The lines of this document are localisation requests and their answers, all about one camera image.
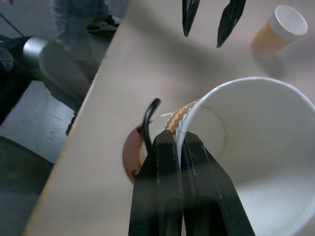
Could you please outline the white paper cup woven print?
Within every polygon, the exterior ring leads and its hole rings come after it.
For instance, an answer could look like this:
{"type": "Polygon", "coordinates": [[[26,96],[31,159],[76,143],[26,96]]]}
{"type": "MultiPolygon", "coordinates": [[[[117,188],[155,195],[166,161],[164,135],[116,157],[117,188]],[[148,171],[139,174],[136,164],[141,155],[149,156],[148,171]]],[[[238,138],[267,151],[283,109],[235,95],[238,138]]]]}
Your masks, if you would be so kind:
{"type": "Polygon", "coordinates": [[[196,134],[230,176],[256,236],[315,236],[315,105],[271,78],[226,82],[166,129],[196,134]]]}

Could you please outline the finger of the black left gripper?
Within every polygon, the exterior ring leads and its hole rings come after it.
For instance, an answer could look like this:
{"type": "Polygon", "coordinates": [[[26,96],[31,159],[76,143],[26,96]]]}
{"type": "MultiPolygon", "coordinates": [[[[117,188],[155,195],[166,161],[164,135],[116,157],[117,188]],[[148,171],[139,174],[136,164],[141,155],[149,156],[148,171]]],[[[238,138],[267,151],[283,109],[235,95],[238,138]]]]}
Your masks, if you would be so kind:
{"type": "Polygon", "coordinates": [[[222,12],[218,28],[217,48],[220,48],[232,33],[241,18],[246,0],[230,0],[222,12]]]}
{"type": "Polygon", "coordinates": [[[185,37],[189,35],[198,7],[199,0],[182,0],[182,26],[185,37]]]}

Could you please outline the person in grey jeans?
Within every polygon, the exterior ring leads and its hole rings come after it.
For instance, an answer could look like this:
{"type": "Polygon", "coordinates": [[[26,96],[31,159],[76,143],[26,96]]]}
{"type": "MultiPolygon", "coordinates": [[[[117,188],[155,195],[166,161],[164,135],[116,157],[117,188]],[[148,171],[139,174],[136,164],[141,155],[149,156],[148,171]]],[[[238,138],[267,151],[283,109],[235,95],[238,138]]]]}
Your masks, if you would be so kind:
{"type": "Polygon", "coordinates": [[[121,19],[105,0],[50,0],[57,41],[78,61],[93,61],[89,33],[116,31],[121,19]]]}

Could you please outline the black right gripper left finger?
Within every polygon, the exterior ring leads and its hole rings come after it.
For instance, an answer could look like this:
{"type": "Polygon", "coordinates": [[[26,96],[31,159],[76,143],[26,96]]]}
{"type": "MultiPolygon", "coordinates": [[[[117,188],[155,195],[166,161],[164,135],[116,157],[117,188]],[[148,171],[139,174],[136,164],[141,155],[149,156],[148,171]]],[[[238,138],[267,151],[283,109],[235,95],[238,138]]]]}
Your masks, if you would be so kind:
{"type": "Polygon", "coordinates": [[[158,134],[133,187],[128,236],[181,236],[182,190],[174,137],[158,134]]]}

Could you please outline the white paper cup orange sleeve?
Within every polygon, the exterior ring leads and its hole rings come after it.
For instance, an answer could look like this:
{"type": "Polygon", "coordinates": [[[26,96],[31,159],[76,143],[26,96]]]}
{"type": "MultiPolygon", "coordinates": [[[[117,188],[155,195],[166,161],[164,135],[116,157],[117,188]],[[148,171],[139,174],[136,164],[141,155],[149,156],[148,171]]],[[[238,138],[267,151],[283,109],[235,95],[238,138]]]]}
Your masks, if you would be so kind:
{"type": "Polygon", "coordinates": [[[279,5],[251,41],[251,53],[259,60],[278,51],[308,32],[305,18],[295,8],[279,5]]]}

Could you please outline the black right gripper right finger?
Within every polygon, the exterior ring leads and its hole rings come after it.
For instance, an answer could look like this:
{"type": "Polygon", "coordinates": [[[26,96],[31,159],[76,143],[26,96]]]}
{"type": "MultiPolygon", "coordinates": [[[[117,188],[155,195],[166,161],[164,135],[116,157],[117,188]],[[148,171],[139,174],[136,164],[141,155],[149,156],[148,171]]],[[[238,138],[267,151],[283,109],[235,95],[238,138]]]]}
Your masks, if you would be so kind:
{"type": "Polygon", "coordinates": [[[231,178],[190,132],[181,172],[186,236],[255,236],[231,178]]]}

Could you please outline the silver robot body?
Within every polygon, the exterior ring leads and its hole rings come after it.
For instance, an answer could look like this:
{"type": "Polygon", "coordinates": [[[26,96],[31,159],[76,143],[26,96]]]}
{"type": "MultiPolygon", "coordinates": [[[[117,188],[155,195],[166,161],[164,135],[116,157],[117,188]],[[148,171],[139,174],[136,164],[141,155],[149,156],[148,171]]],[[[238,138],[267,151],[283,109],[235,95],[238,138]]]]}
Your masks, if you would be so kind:
{"type": "Polygon", "coordinates": [[[26,41],[23,59],[31,74],[45,84],[51,95],[75,112],[98,70],[94,61],[75,60],[56,41],[39,37],[26,41]]]}

